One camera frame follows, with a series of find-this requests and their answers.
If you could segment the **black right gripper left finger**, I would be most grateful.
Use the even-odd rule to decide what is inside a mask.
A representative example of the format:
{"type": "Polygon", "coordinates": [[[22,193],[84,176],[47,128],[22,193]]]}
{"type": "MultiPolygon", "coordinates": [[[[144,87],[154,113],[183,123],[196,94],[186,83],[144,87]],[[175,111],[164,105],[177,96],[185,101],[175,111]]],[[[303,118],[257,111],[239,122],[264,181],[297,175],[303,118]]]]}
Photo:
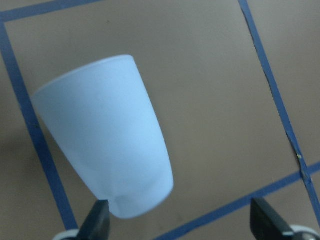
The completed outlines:
{"type": "Polygon", "coordinates": [[[108,240],[111,229],[108,200],[97,200],[77,234],[78,240],[108,240]]]}

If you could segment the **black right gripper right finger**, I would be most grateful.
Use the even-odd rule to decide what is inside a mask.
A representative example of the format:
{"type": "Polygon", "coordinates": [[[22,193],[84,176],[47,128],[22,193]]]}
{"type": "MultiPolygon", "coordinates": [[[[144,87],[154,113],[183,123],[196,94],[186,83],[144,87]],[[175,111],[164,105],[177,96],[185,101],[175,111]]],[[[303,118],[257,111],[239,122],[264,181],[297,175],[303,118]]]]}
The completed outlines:
{"type": "Polygon", "coordinates": [[[292,240],[294,231],[264,198],[250,202],[250,230],[256,240],[292,240]]]}

